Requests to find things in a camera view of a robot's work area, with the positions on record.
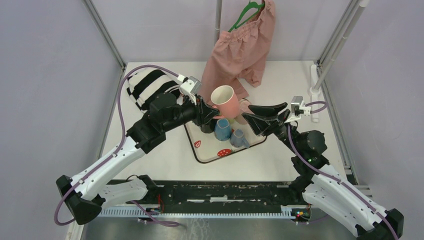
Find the plain pink tall mug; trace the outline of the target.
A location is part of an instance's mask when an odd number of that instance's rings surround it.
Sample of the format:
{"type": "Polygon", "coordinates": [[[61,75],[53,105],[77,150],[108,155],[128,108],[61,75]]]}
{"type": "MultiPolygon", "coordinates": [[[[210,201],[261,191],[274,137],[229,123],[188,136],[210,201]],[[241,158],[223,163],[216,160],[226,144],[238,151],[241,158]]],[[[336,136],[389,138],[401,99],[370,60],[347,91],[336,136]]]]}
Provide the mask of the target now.
{"type": "Polygon", "coordinates": [[[210,95],[212,106],[219,110],[214,119],[235,119],[240,114],[240,104],[234,89],[229,85],[217,87],[210,95]]]}

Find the strawberry print tray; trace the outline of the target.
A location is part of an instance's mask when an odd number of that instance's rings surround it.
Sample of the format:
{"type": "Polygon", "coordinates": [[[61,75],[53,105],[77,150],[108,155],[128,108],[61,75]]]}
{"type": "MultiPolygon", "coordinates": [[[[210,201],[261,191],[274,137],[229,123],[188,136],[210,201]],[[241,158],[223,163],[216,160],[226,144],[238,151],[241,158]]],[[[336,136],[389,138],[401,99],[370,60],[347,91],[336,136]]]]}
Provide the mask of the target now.
{"type": "MultiPolygon", "coordinates": [[[[237,121],[230,123],[231,129],[238,129],[244,132],[245,138],[250,147],[264,143],[266,136],[257,136],[247,124],[239,124],[237,121]]],[[[244,151],[245,146],[235,147],[230,141],[220,141],[215,137],[215,133],[204,133],[199,126],[189,122],[184,125],[195,159],[202,164],[210,163],[229,155],[244,151]]]]}

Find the grey blue mug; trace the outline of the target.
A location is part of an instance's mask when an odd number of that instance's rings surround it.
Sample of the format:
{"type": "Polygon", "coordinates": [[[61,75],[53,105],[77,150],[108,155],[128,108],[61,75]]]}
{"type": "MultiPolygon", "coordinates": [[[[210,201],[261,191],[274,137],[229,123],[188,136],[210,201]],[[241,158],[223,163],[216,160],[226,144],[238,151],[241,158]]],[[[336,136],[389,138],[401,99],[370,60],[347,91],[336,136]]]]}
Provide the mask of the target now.
{"type": "Polygon", "coordinates": [[[241,129],[236,129],[232,132],[230,137],[230,144],[235,148],[249,148],[250,143],[248,142],[245,133],[241,129]]]}

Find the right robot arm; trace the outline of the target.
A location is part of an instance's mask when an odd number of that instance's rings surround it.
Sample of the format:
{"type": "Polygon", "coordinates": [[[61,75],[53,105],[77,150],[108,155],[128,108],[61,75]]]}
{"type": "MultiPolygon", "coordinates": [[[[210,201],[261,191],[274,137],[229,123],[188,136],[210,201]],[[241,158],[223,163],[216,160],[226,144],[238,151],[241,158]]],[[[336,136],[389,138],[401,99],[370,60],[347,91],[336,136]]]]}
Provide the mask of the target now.
{"type": "Polygon", "coordinates": [[[306,202],[342,224],[358,240],[398,240],[403,235],[404,216],[393,208],[387,210],[370,199],[343,177],[323,153],[327,150],[324,133],[318,130],[298,132],[292,125],[313,110],[313,102],[295,99],[288,109],[286,102],[272,105],[248,105],[242,113],[258,136],[275,135],[295,156],[291,161],[299,176],[289,185],[289,199],[295,204],[306,202]]]}

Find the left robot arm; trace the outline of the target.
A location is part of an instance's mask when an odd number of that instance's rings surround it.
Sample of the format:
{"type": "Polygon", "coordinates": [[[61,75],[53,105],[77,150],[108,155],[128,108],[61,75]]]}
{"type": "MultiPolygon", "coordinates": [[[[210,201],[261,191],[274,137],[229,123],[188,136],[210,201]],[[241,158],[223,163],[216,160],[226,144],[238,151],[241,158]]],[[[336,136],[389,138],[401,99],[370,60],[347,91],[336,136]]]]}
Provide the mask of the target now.
{"type": "Polygon", "coordinates": [[[102,210],[129,201],[153,203],[157,198],[155,184],[140,176],[119,184],[110,181],[129,164],[144,157],[166,140],[166,133],[188,122],[197,126],[210,122],[219,110],[207,105],[203,98],[188,96],[178,104],[172,93],[161,93],[150,103],[149,110],[132,127],[123,132],[120,142],[105,156],[72,177],[56,180],[61,200],[55,210],[65,204],[78,225],[94,220],[102,210]]]}

